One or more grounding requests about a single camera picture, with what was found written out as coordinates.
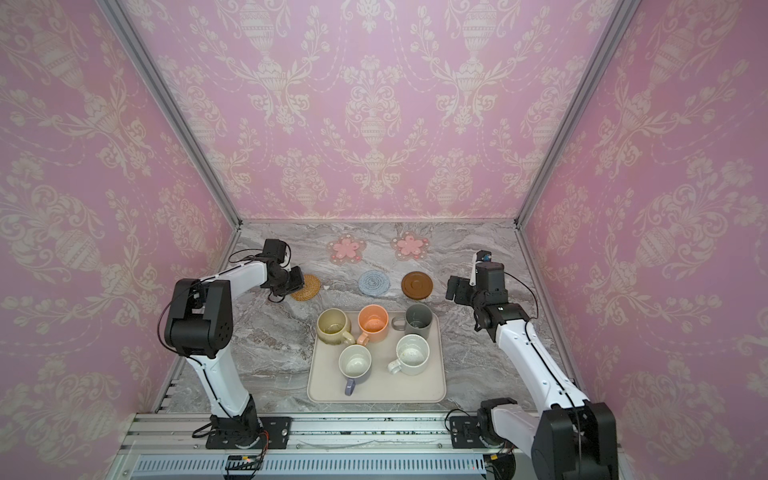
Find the woven tan coaster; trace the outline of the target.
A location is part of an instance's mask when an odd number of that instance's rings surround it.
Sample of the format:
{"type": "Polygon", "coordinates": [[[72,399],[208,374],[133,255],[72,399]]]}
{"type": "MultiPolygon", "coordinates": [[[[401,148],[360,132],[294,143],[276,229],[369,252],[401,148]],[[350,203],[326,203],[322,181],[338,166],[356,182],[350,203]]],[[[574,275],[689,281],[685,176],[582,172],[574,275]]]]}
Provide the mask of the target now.
{"type": "Polygon", "coordinates": [[[313,299],[321,290],[322,282],[312,274],[304,276],[304,287],[291,294],[291,297],[299,302],[306,302],[313,299]]]}

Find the brown wooden coaster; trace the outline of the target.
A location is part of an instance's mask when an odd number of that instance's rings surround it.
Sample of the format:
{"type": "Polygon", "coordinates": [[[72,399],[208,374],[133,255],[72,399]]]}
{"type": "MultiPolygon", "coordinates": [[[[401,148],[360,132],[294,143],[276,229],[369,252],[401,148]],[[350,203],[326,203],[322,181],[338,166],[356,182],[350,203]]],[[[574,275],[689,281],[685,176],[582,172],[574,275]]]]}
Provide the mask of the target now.
{"type": "Polygon", "coordinates": [[[403,294],[412,300],[425,300],[434,289],[432,278],[422,271],[412,271],[403,276],[401,290],[403,294]]]}

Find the dark grey mug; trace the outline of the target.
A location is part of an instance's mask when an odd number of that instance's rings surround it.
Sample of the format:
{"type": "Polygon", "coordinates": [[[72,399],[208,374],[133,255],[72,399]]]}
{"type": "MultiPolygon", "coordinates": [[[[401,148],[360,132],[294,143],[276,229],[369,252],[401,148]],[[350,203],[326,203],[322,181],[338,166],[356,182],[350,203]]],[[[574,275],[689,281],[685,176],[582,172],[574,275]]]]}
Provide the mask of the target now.
{"type": "Polygon", "coordinates": [[[391,326],[405,335],[419,335],[427,338],[434,319],[432,310],[423,304],[411,305],[403,315],[393,318],[391,326]]]}

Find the pink flower coaster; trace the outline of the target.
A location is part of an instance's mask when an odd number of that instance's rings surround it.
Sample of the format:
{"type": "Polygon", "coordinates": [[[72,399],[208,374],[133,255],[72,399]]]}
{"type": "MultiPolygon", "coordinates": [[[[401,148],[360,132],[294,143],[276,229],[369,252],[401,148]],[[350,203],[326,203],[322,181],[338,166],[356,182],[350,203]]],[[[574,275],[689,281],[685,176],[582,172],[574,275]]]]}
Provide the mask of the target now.
{"type": "Polygon", "coordinates": [[[361,262],[366,247],[367,244],[364,240],[358,239],[351,234],[342,235],[337,240],[327,244],[330,261],[335,265],[361,262]]]}
{"type": "Polygon", "coordinates": [[[403,232],[390,242],[398,261],[420,260],[429,252],[430,241],[410,231],[403,232]]]}

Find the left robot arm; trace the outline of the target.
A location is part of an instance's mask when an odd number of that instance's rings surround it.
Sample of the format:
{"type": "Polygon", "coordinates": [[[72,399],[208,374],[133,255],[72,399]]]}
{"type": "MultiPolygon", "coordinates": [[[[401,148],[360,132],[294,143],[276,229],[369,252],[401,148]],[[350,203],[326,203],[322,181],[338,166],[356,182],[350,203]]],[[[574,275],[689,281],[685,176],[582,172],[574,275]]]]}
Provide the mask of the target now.
{"type": "Polygon", "coordinates": [[[292,419],[258,415],[253,396],[243,385],[232,357],[234,301],[259,287],[280,299],[304,287],[301,268],[292,266],[290,246],[267,239],[255,255],[207,278],[179,280],[164,313],[161,344],[195,370],[208,396],[211,414],[193,431],[210,450],[284,450],[292,419]]]}

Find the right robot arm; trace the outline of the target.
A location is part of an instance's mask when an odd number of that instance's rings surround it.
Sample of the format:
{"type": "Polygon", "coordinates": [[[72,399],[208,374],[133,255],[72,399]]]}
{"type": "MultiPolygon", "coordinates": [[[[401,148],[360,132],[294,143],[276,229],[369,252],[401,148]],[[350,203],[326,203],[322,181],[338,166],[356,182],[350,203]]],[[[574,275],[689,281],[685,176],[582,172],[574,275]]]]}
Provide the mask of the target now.
{"type": "Polygon", "coordinates": [[[478,423],[491,445],[510,442],[532,462],[540,479],[616,479],[617,422],[603,402],[594,402],[559,368],[544,347],[532,318],[508,298],[507,274],[485,252],[468,278],[452,276],[446,299],[473,310],[475,331],[486,331],[511,360],[536,406],[536,414],[504,399],[482,402],[478,423]]]}

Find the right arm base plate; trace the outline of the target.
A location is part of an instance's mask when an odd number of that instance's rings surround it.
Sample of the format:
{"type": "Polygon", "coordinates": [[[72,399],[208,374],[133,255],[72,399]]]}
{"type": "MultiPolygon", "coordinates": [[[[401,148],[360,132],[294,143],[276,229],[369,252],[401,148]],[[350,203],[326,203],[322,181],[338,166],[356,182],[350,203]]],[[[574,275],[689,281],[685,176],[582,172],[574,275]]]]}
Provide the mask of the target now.
{"type": "Polygon", "coordinates": [[[454,449],[489,449],[496,447],[481,434],[476,416],[452,415],[447,419],[448,433],[454,449]]]}

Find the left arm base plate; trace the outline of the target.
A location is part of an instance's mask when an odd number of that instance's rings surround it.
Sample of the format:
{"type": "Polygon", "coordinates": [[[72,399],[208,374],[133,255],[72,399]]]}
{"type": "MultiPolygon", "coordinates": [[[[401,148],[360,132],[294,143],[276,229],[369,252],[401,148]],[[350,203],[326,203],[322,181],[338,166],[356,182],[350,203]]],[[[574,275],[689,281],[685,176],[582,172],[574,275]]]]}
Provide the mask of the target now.
{"type": "Polygon", "coordinates": [[[209,450],[284,450],[290,436],[290,417],[211,416],[211,433],[206,440],[209,450]]]}

